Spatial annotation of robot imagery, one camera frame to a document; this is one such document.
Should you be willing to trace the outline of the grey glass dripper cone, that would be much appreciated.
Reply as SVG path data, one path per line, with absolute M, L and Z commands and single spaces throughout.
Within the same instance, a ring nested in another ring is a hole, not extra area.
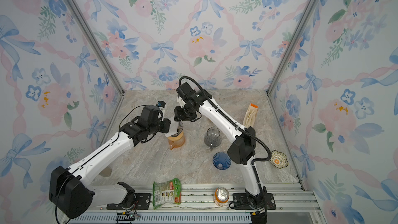
M 171 135 L 171 136 L 178 136 L 179 134 L 183 133 L 183 130 L 178 130 L 177 133 Z

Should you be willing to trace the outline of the blue glass dripper cone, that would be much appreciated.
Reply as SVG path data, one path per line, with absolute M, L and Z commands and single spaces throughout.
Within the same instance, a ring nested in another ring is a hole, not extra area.
M 212 163 L 219 170 L 227 170 L 231 166 L 231 159 L 225 152 L 217 152 L 212 158 Z

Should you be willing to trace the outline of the coffee filter paper pack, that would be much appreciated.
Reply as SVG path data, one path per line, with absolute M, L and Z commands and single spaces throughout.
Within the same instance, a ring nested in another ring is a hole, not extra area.
M 259 107 L 254 104 L 250 104 L 250 106 L 248 107 L 247 112 L 245 113 L 244 121 L 243 121 L 243 125 L 246 128 L 254 126 L 255 121 L 256 121 L 256 116 L 258 113 L 258 109 L 259 109 Z

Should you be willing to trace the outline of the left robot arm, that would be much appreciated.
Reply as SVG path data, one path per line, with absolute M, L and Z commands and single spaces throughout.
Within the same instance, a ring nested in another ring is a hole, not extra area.
M 116 205 L 135 207 L 135 190 L 120 182 L 111 186 L 92 186 L 92 181 L 112 162 L 138 144 L 149 142 L 157 133 L 168 133 L 171 121 L 164 117 L 165 102 L 144 105 L 139 116 L 119 127 L 106 143 L 68 168 L 51 172 L 49 200 L 69 219 L 75 219 L 91 207 Z

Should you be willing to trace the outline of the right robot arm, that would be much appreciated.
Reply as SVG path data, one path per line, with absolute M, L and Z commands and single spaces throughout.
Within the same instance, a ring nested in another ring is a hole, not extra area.
M 255 160 L 256 132 L 246 128 L 228 115 L 204 89 L 195 90 L 188 83 L 179 83 L 177 88 L 175 121 L 195 122 L 200 117 L 208 118 L 231 143 L 227 154 L 239 167 L 249 205 L 253 209 L 266 208 L 265 192 L 253 160 Z

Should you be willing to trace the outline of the orange glass carafe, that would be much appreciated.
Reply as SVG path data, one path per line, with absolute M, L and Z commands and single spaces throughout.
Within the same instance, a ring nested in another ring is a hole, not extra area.
M 172 141 L 170 141 L 168 139 L 170 150 L 173 150 L 174 148 L 181 147 L 182 145 L 185 144 L 185 140 L 186 139 L 184 138 L 184 140 L 179 140 L 179 141 L 176 141 L 176 142 L 172 142 Z

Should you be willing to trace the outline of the grey glass carafe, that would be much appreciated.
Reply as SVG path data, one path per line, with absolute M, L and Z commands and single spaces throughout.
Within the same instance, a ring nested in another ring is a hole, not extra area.
M 210 150 L 221 145 L 221 132 L 217 127 L 211 127 L 204 136 L 204 143 Z

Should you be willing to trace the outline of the green snack bag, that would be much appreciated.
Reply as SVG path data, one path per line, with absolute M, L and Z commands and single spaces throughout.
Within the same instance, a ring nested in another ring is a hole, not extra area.
M 165 204 L 181 204 L 181 182 L 178 178 L 162 182 L 153 183 L 152 205 L 157 209 Z

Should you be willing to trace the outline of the orange soda can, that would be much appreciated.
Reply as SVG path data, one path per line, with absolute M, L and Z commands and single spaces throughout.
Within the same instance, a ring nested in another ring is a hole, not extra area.
M 213 194 L 214 204 L 217 206 L 224 206 L 229 202 L 230 194 L 225 187 L 218 187 Z

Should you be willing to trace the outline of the small patterned dish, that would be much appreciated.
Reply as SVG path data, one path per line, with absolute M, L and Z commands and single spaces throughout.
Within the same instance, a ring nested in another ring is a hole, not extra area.
M 286 168 L 289 165 L 287 155 L 277 150 L 272 151 L 270 162 L 274 167 L 278 169 Z

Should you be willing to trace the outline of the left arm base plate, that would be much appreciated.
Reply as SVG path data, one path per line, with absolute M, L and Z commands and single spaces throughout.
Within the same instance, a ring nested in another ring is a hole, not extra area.
M 128 201 L 120 204 L 108 204 L 106 206 L 107 210 L 149 210 L 151 204 L 152 194 L 149 193 L 135 193 L 132 201 Z

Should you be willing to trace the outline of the aluminium rail frame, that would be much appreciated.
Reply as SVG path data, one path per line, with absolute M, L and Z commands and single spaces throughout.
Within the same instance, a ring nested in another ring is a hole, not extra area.
M 136 186 L 140 194 L 138 208 L 128 214 L 110 210 L 106 206 L 88 209 L 75 219 L 60 216 L 63 224 L 324 224 L 320 205 L 312 191 L 305 191 L 299 183 L 266 184 L 270 207 L 265 214 L 256 214 L 244 203 L 242 185 L 224 184 L 230 198 L 218 206 L 214 191 L 218 184 L 186 184 L 182 186 L 180 204 L 165 204 L 154 209 L 150 186 Z

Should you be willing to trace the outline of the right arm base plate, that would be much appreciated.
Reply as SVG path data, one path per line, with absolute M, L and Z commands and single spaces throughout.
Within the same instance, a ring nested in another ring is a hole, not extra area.
M 276 202 L 271 193 L 265 193 L 265 197 L 259 194 L 257 197 L 250 197 L 246 193 L 235 193 L 232 195 L 233 200 L 229 204 L 229 208 L 235 210 L 261 210 L 266 204 L 267 210 L 276 210 Z

